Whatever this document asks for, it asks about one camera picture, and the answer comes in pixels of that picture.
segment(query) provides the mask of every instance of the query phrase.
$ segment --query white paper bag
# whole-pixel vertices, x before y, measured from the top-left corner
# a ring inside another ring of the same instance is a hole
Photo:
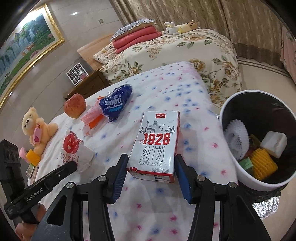
[[[94,152],[84,146],[83,141],[78,139],[76,134],[68,129],[61,149],[63,164],[75,161],[78,165],[77,172],[83,172],[91,165],[93,156]]]

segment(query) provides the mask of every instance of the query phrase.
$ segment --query framed painting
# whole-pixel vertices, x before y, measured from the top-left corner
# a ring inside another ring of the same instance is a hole
[[[37,61],[64,41],[46,4],[24,17],[0,48],[0,109]]]

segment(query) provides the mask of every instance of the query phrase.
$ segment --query stuffed toy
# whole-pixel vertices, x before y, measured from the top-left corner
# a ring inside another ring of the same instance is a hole
[[[22,131],[30,136],[30,143],[34,146],[34,153],[41,156],[50,138],[56,133],[56,123],[46,124],[43,118],[39,118],[37,111],[31,107],[22,120]]]
[[[196,30],[198,28],[197,24],[195,23],[195,21],[192,20],[192,22],[190,23],[184,23],[182,25],[177,25],[175,26],[174,22],[165,22],[164,25],[167,27],[165,29],[166,33],[169,35],[177,35],[177,34],[183,34],[183,33],[187,33],[190,32],[192,30]]]

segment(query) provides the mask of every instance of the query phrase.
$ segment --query folded quilt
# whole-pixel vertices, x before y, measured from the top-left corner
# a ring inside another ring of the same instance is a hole
[[[129,42],[128,44],[122,46],[121,48],[117,49],[116,50],[116,53],[119,54],[121,53],[122,51],[126,50],[127,48],[129,48],[130,46],[133,46],[135,44],[138,44],[138,43],[142,43],[142,42],[145,42],[145,41],[150,41],[150,40],[153,40],[155,38],[158,38],[162,35],[161,32],[157,32],[157,33],[152,33],[152,34],[148,34],[148,35],[144,35],[144,36],[141,36],[139,38],[136,38],[135,40]]]
[[[116,49],[119,49],[120,47],[123,47],[124,45],[134,41],[135,39],[142,37],[144,35],[157,33],[157,30],[154,26],[149,26],[147,28],[140,29],[134,33],[131,33],[127,36],[122,37],[121,39],[115,40],[113,42],[113,46]]]

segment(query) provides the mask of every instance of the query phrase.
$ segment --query curtain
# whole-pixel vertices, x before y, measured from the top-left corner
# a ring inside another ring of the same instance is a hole
[[[139,19],[182,24],[195,20],[233,43],[238,57],[283,67],[280,61],[283,24],[260,0],[111,0],[126,24]]]
[[[269,7],[260,0],[221,0],[221,3],[237,55],[282,68],[283,24]]]
[[[176,25],[194,20],[201,28],[208,28],[229,38],[226,19],[220,0],[111,0],[125,24],[139,19],[156,20],[159,31],[164,22]]]

